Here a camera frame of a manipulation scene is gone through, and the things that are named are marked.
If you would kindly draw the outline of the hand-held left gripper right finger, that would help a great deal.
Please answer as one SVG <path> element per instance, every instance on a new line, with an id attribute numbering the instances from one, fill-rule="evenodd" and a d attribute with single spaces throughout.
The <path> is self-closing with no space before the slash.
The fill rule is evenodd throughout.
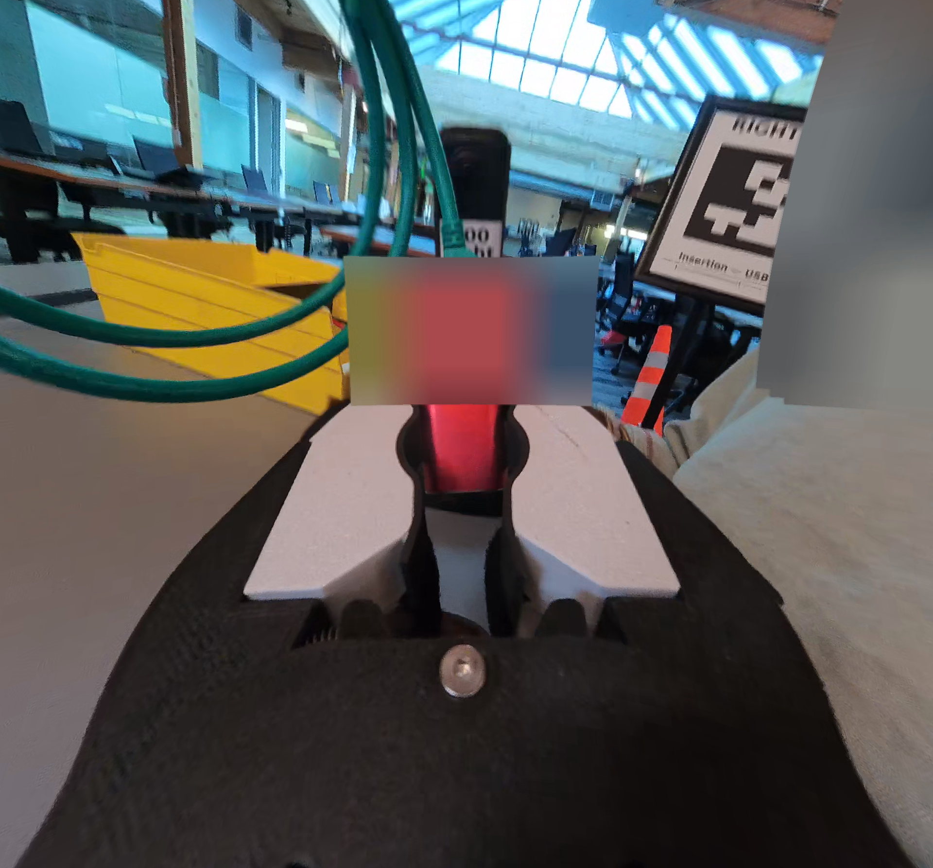
<path id="1" fill-rule="evenodd" d="M 680 584 L 607 429 L 573 406 L 518 405 L 509 492 L 532 600 L 674 597 Z"/>

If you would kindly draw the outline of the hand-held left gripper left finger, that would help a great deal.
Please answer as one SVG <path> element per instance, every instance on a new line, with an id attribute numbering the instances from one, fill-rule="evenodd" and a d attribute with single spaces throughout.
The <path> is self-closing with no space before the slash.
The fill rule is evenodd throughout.
<path id="1" fill-rule="evenodd" d="M 397 453 L 414 409 L 349 405 L 308 452 L 244 586 L 250 600 L 399 600 L 414 480 Z"/>

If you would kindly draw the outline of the yellow plastic bin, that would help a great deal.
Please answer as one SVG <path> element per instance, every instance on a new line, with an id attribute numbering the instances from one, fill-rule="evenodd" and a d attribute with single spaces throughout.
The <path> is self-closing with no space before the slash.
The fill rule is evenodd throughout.
<path id="1" fill-rule="evenodd" d="M 331 281 L 338 268 L 248 243 L 76 233 L 91 289 L 109 323 L 207 330 L 281 313 Z M 214 378 L 262 372 L 321 347 L 346 326 L 344 291 L 299 323 L 234 345 L 140 348 Z"/>

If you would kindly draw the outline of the person's right forearm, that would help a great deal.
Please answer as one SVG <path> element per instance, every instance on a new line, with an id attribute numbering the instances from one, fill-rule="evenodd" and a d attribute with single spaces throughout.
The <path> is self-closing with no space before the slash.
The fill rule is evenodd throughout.
<path id="1" fill-rule="evenodd" d="M 778 591 L 869 795 L 932 864 L 931 423 L 787 405 L 746 352 L 662 435 L 589 407 Z"/>

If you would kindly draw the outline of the orange traffic cone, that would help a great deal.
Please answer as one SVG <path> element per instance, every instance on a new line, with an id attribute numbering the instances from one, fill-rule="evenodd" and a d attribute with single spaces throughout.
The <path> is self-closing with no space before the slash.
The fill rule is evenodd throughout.
<path id="1" fill-rule="evenodd" d="M 653 338 L 650 351 L 636 379 L 622 412 L 622 424 L 642 427 L 659 384 L 666 371 L 671 350 L 672 327 L 661 325 Z"/>

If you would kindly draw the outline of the black office chair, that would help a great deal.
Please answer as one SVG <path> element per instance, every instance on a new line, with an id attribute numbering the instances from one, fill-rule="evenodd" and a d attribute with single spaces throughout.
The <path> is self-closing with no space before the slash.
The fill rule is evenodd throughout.
<path id="1" fill-rule="evenodd" d="M 622 374 L 622 364 L 647 353 L 645 340 L 655 331 L 655 324 L 647 318 L 648 310 L 632 310 L 635 296 L 636 260 L 631 253 L 616 256 L 612 295 L 599 318 L 601 337 L 599 354 L 616 354 L 616 363 L 610 370 L 615 376 Z"/>

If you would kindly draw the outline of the black framed tag sign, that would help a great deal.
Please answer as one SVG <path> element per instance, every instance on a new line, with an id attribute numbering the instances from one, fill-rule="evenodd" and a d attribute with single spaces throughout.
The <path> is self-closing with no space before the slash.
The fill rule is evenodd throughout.
<path id="1" fill-rule="evenodd" d="M 701 322 L 717 307 L 763 318 L 807 108 L 708 96 L 676 164 L 635 280 L 691 306 L 641 425 L 654 429 Z"/>

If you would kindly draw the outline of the wooden top office table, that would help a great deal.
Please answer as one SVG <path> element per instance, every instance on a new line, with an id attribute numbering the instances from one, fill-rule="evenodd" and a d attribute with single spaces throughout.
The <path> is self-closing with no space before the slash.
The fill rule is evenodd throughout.
<path id="1" fill-rule="evenodd" d="M 2 151 L 2 237 L 15 262 L 30 262 L 41 250 L 74 251 L 64 238 L 77 232 L 109 232 L 107 224 L 92 217 L 95 209 L 169 218 L 166 229 L 175 238 L 206 239 L 207 227 L 243 221 L 261 251 L 298 234 L 309 248 L 312 228 L 352 219 L 335 206 L 218 186 L 193 169 L 152 176 L 109 162 L 108 167 L 92 166 Z"/>

